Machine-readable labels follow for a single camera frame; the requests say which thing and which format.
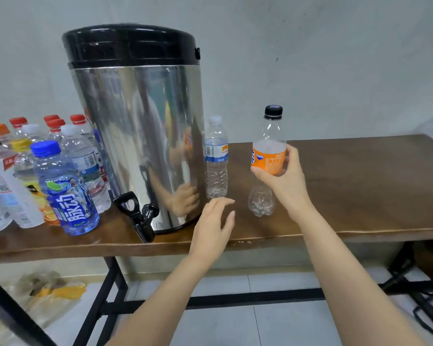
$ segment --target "white wall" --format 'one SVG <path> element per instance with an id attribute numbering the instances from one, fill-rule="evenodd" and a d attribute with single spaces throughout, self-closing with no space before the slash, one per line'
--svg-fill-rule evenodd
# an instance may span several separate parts
<path id="1" fill-rule="evenodd" d="M 0 0 L 0 120 L 80 113 L 60 37 L 109 22 L 193 34 L 205 115 L 231 142 L 273 103 L 289 139 L 406 134 L 433 116 L 433 0 Z"/>

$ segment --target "table top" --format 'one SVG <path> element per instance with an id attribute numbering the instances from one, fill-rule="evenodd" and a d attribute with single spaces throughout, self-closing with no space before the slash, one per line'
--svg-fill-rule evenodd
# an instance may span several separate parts
<path id="1" fill-rule="evenodd" d="M 308 192 L 317 210 L 345 241 L 433 239 L 433 140 L 423 135 L 289 141 L 299 149 Z M 227 250 L 302 241 L 300 228 L 277 202 L 273 215 L 256 217 L 247 206 L 254 184 L 251 143 L 229 146 L 228 197 L 236 225 Z M 0 262 L 62 257 L 154 256 L 189 250 L 195 223 L 144 244 L 130 220 L 111 207 L 98 227 L 71 237 L 45 225 L 0 232 Z"/>

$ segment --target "hand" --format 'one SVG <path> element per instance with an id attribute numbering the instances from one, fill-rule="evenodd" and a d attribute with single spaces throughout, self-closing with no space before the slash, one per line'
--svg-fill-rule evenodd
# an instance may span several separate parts
<path id="1" fill-rule="evenodd" d="M 183 183 L 178 186 L 178 189 L 170 194 L 170 197 L 165 201 L 165 207 L 168 211 L 178 217 L 183 217 L 190 214 L 199 206 L 199 193 L 197 187 L 191 184 Z"/>
<path id="2" fill-rule="evenodd" d="M 234 227 L 235 211 L 231 211 L 221 228 L 221 215 L 224 207 L 234 204 L 228 198 L 215 198 L 204 206 L 202 215 L 194 228 L 189 256 L 210 268 L 219 259 Z"/>
<path id="3" fill-rule="evenodd" d="M 259 167 L 251 167 L 255 176 L 271 187 L 279 201 L 289 212 L 289 216 L 298 222 L 305 210 L 313 207 L 306 191 L 305 175 L 301 170 L 298 150 L 290 145 L 286 145 L 289 151 L 289 164 L 282 176 L 274 176 Z"/>

